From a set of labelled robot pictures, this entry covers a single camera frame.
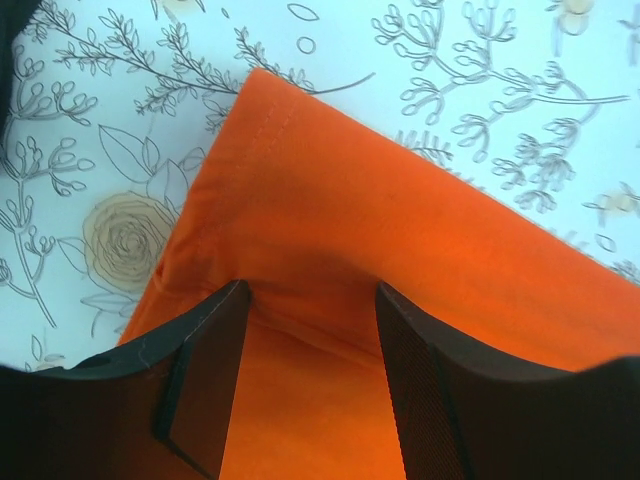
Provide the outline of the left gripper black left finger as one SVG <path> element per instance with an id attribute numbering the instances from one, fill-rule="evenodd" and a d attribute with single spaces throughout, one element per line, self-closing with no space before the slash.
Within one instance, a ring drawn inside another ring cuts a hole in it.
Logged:
<path id="1" fill-rule="evenodd" d="M 2 477 L 217 478 L 250 303 L 234 281 L 74 368 L 3 368 Z"/>

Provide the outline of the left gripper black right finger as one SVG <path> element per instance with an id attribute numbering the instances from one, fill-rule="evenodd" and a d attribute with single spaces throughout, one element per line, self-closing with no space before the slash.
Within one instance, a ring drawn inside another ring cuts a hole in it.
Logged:
<path id="1" fill-rule="evenodd" d="M 497 350 L 380 284 L 376 320 L 409 479 L 635 479 L 639 360 L 579 372 Z"/>

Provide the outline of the orange t-shirt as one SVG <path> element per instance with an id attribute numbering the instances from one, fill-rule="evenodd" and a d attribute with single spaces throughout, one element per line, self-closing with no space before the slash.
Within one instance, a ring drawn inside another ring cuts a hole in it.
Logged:
<path id="1" fill-rule="evenodd" d="M 639 290 L 263 70 L 243 86 L 129 342 L 232 280 L 253 297 L 225 479 L 463 479 L 454 413 L 392 409 L 380 283 L 474 339 L 576 372 L 639 350 Z"/>

